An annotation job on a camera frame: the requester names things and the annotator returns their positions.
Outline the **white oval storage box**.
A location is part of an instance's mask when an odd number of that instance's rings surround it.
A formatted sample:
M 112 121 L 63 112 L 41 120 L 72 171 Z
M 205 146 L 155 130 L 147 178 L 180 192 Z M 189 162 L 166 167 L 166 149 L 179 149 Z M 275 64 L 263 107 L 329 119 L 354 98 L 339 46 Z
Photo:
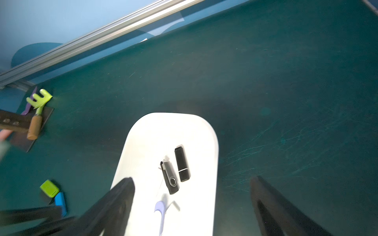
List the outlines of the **white oval storage box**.
M 180 181 L 174 150 L 185 151 L 190 179 Z M 159 236 L 158 201 L 168 206 L 162 236 L 211 236 L 214 228 L 219 145 L 212 126 L 202 117 L 178 113 L 150 113 L 129 131 L 113 179 L 135 184 L 127 236 Z M 169 160 L 179 191 L 170 195 L 160 162 Z

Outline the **lilac white swivel usb drive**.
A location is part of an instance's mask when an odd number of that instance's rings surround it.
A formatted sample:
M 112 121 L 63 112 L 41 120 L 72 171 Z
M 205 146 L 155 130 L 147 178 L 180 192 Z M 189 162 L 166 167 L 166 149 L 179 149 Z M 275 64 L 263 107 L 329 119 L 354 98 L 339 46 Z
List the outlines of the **lilac white swivel usb drive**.
M 162 236 L 163 234 L 165 215 L 171 205 L 173 205 L 178 212 L 181 211 L 180 206 L 175 201 L 171 202 L 168 206 L 163 200 L 158 201 L 155 204 L 154 212 L 158 211 L 160 213 L 159 236 Z

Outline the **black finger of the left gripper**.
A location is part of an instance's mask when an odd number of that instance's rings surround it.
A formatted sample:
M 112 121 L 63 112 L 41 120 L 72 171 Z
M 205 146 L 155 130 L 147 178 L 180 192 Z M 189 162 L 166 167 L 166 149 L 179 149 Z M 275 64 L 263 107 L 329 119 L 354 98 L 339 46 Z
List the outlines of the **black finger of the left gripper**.
M 61 206 L 46 206 L 28 209 L 1 211 L 1 226 L 19 224 L 44 219 L 37 226 L 12 233 L 12 236 L 56 236 L 62 230 L 73 224 L 75 217 L 63 217 Z

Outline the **black swivel usb drive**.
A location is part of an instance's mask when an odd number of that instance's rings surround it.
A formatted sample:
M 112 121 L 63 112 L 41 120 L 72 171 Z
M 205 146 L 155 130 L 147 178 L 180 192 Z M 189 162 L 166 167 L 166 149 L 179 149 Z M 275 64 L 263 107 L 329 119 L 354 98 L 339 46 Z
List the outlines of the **black swivel usb drive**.
M 179 186 L 172 164 L 169 160 L 163 160 L 160 162 L 160 167 L 169 194 L 173 195 L 177 193 L 179 191 Z

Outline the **green usb flash drive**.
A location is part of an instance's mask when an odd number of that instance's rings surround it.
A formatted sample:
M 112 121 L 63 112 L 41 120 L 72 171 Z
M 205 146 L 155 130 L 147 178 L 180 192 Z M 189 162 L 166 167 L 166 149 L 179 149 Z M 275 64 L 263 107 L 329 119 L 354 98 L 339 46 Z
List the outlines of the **green usb flash drive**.
M 55 198 L 60 192 L 60 189 L 51 180 L 46 180 L 39 188 L 49 198 Z

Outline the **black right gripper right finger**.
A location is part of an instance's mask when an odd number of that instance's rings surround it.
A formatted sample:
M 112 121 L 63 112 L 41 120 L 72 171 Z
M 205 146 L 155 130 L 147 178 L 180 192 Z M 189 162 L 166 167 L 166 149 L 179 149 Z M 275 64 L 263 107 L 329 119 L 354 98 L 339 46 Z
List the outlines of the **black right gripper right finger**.
M 251 179 L 251 201 L 263 236 L 330 236 L 260 176 Z

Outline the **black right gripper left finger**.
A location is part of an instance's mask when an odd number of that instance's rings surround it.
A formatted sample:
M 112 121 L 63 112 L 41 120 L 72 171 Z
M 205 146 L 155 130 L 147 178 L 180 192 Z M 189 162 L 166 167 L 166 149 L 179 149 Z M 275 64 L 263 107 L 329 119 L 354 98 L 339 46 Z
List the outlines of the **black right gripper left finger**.
M 48 236 L 123 236 L 126 232 L 135 184 L 132 178 L 119 181 L 81 217 L 47 233 Z

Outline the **blue usb flash drive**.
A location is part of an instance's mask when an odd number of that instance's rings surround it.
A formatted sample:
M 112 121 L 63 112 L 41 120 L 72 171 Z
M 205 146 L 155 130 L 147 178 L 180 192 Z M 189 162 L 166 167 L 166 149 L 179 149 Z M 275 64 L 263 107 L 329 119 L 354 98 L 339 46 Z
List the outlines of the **blue usb flash drive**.
M 66 201 L 65 201 L 65 196 L 63 192 L 59 192 L 55 198 L 54 202 L 56 206 L 61 207 L 62 210 L 62 217 L 65 217 L 67 215 L 67 206 L 66 206 Z

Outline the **black capped usb drive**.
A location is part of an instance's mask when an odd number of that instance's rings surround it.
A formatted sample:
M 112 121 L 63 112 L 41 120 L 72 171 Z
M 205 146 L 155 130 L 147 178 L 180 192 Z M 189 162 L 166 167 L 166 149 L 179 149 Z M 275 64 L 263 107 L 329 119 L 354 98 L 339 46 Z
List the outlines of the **black capped usb drive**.
M 191 175 L 190 175 L 184 148 L 182 146 L 179 146 L 174 150 L 174 152 L 175 152 L 180 181 L 181 182 L 188 181 Z

